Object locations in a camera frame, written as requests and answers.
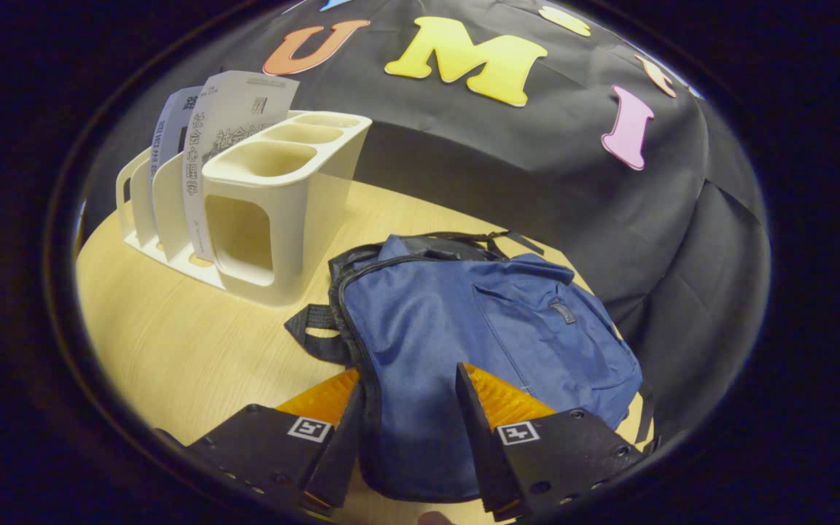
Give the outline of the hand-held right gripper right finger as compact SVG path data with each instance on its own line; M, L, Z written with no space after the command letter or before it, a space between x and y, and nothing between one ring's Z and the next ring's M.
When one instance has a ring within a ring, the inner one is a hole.
M481 502L495 521L539 521L590 501L645 458L599 416L555 412L470 363L458 363L454 389Z

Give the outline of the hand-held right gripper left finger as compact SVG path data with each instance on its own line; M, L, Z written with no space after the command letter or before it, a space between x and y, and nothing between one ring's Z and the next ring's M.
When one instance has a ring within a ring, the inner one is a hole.
M250 403L186 449L261 502L330 516L346 501L364 405L350 368L276 408Z

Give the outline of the white plastic bookshelf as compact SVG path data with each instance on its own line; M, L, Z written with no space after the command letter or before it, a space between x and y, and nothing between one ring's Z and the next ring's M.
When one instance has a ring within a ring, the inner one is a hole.
M197 266L178 169L149 173L148 149L120 170L121 238L138 252L215 289L270 307L301 299L346 218L346 200L371 119L331 111L289 116L225 149L201 170L213 265Z

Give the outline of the black backdrop cloth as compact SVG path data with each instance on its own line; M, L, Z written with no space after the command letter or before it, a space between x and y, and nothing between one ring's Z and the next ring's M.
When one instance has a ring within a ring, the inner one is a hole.
M734 384L771 280L766 205L723 111L691 69L592 3L324 0L252 15L201 43L127 104L91 164L77 279L104 372L151 427L184 441L247 402L277 403L335 372L273 311L130 248L114 178L149 145L164 100L221 70L259 70L287 34L364 20L297 74L294 109L364 115L373 126L327 256L390 233L515 230L566 258L604 303L653 391L656 431L693 428ZM547 50L513 107L444 82L387 74L424 16L474 43L516 36Z

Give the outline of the white patterned cover book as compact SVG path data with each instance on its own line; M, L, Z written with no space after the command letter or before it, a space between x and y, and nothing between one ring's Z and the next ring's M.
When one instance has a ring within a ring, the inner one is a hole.
M212 241L203 210L203 167L229 147L289 115L299 81L249 71L207 79L187 119L182 152L182 199L194 255L211 262Z

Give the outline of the blue schoolbag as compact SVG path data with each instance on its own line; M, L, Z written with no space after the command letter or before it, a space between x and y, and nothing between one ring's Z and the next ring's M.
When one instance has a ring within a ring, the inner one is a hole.
M460 363L610 429L649 392L600 299L541 254L509 257L493 235L388 236L332 258L329 302L284 323L313 357L359 370L361 471L374 491L435 504L480 498Z

